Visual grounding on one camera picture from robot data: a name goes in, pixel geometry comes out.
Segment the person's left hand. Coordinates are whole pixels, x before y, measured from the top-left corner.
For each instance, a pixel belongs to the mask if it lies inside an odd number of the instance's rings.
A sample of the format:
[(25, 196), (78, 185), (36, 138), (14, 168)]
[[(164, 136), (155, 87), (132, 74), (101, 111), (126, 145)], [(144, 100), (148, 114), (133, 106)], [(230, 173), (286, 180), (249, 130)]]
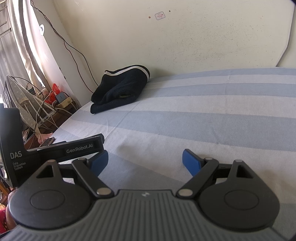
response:
[(17, 226), (17, 224), (11, 214), (11, 199), (13, 198), (13, 196), (15, 195), (16, 192), (17, 192), (17, 189), (13, 190), (8, 195), (8, 204), (6, 206), (6, 226), (7, 226), (8, 230), (13, 230)]

